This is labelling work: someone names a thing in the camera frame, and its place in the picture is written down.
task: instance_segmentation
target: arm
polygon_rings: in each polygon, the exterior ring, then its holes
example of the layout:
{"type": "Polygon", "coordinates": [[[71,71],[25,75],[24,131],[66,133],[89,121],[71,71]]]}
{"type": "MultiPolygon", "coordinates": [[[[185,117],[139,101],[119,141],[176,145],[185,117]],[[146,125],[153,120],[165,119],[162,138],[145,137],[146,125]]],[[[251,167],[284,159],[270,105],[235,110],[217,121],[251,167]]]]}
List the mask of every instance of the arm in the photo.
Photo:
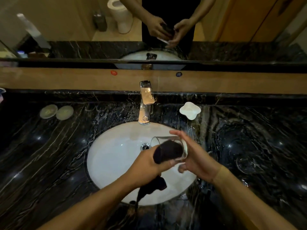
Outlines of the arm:
{"type": "Polygon", "coordinates": [[[194,13],[189,19],[183,19],[174,26],[176,31],[175,36],[169,41],[167,48],[173,48],[178,45],[180,40],[188,33],[188,31],[195,26],[206,14],[209,13],[213,7],[215,0],[202,0],[194,13]]]}
{"type": "Polygon", "coordinates": [[[153,154],[157,146],[142,151],[128,171],[115,182],[75,204],[38,230],[92,229],[130,192],[152,181],[173,167],[174,160],[156,164],[153,154]]]}
{"type": "Polygon", "coordinates": [[[183,131],[170,131],[184,139],[189,154],[179,172],[189,170],[213,183],[248,230],[295,230],[296,228],[244,186],[228,169],[215,161],[183,131]]]}
{"type": "Polygon", "coordinates": [[[137,0],[120,0],[121,3],[148,28],[149,34],[164,40],[170,40],[172,36],[163,29],[161,23],[166,24],[162,18],[149,13],[137,0]]]}

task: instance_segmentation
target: white soap dish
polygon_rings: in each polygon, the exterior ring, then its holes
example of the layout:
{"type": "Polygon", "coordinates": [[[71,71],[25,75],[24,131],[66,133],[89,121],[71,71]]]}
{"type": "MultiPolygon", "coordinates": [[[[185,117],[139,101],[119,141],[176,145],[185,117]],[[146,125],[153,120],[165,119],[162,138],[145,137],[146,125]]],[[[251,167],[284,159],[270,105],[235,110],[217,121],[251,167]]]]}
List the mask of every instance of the white soap dish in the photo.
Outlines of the white soap dish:
{"type": "Polygon", "coordinates": [[[201,112],[201,109],[192,102],[186,102],[179,112],[185,115],[189,120],[194,120],[201,112]]]}

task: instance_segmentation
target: chrome faucet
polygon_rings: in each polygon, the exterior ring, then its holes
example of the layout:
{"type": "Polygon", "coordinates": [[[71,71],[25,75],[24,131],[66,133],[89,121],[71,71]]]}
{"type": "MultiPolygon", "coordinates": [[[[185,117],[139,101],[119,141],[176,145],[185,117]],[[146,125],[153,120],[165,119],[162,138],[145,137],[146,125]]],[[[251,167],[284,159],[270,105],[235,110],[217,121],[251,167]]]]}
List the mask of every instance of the chrome faucet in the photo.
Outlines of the chrome faucet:
{"type": "Polygon", "coordinates": [[[138,122],[149,123],[149,116],[150,114],[152,114],[152,104],[155,103],[150,81],[141,81],[140,88],[141,88],[142,99],[140,105],[140,114],[138,116],[138,122]]]}

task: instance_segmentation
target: door handle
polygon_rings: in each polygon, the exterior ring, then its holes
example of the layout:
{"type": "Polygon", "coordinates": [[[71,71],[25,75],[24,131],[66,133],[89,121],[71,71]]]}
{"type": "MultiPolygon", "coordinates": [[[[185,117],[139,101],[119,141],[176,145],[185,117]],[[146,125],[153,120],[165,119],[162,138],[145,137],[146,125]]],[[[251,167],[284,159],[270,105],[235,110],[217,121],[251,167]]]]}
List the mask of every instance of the door handle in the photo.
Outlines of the door handle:
{"type": "Polygon", "coordinates": [[[288,8],[288,6],[290,5],[290,3],[292,2],[293,0],[284,0],[282,2],[282,6],[280,7],[279,11],[278,11],[278,16],[282,15],[285,10],[288,8]]]}

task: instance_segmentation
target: toilet bowl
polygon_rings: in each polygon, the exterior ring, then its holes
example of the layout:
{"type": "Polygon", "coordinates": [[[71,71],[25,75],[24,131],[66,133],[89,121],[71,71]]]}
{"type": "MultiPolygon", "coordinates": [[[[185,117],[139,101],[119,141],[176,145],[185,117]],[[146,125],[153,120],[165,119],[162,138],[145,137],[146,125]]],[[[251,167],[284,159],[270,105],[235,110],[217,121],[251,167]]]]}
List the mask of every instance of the toilet bowl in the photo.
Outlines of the toilet bowl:
{"type": "Polygon", "coordinates": [[[133,23],[132,14],[119,0],[109,0],[108,8],[111,12],[112,17],[117,22],[119,33],[128,33],[133,23]]]}

